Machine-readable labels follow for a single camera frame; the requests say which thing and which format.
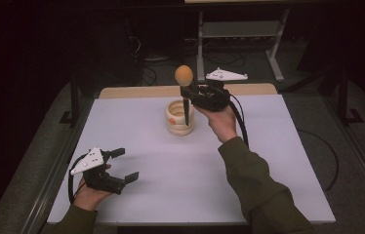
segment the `person's left hand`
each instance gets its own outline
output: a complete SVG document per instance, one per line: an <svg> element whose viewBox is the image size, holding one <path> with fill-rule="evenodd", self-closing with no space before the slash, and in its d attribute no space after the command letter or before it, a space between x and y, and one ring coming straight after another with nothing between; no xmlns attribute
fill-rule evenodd
<svg viewBox="0 0 365 234"><path fill-rule="evenodd" d="M73 205L90 212L94 211L103 199L112 194L111 192L105 192L88 187L83 177L80 180L78 187L80 189L76 192Z"/></svg>

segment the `dark background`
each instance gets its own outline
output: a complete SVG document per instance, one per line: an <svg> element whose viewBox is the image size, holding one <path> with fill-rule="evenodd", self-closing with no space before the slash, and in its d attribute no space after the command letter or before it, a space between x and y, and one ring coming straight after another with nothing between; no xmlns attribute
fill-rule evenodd
<svg viewBox="0 0 365 234"><path fill-rule="evenodd" d="M196 28L193 12L123 18L120 14L56 11L60 6L103 7L123 2L0 1L0 198L54 98L72 76L89 97L106 86L138 85L139 59L131 56L133 45L128 40L133 35L183 60L179 45L196 33L188 29ZM126 2L131 3L161 1ZM246 19L250 15L236 16ZM286 29L285 39L310 39L301 70L316 72L338 60L336 69L345 67L349 79L365 91L365 4L295 8Z"/></svg>

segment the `green jacket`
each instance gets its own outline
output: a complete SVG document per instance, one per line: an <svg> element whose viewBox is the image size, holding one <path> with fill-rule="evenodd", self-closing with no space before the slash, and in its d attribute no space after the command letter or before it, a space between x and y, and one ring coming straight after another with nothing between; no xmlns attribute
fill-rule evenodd
<svg viewBox="0 0 365 234"><path fill-rule="evenodd" d="M228 183L238 195L242 213L254 234L314 233L313 226L294 205L290 190L270 177L267 162L251 152L241 137L224 143L219 152ZM51 233L92 233L97 215L70 206Z"/></svg>

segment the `white table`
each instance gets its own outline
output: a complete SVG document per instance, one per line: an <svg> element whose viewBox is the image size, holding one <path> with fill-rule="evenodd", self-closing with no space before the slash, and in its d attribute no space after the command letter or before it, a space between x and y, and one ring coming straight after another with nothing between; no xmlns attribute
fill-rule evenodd
<svg viewBox="0 0 365 234"><path fill-rule="evenodd" d="M140 178L128 184L121 195L113 195L100 204L97 222L113 225L245 223L238 199L226 181L223 159L217 151L221 144L207 119L197 112L196 126L190 135L168 133L165 106L180 98L125 97L95 101L71 162L95 146L102 150L124 147L125 155L108 161L112 164L108 172L117 177L140 172ZM291 189L296 206L312 223L335 221L283 97L237 98L243 106L251 149L267 160L272 177ZM80 177L75 177L75 189ZM60 221L68 206L66 173L48 221Z"/></svg>

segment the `hand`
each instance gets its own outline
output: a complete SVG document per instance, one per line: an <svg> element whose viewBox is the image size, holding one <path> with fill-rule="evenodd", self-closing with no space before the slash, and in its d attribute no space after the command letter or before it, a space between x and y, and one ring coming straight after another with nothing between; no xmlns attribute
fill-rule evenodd
<svg viewBox="0 0 365 234"><path fill-rule="evenodd" d="M209 119L209 126L221 143L237 137L236 119L230 106L219 112L212 112L194 105L194 108Z"/></svg>
<svg viewBox="0 0 365 234"><path fill-rule="evenodd" d="M109 197L112 194L110 192L88 187L83 177L80 180L78 187L79 190L76 192L73 205L90 212L94 211L103 199Z"/></svg>

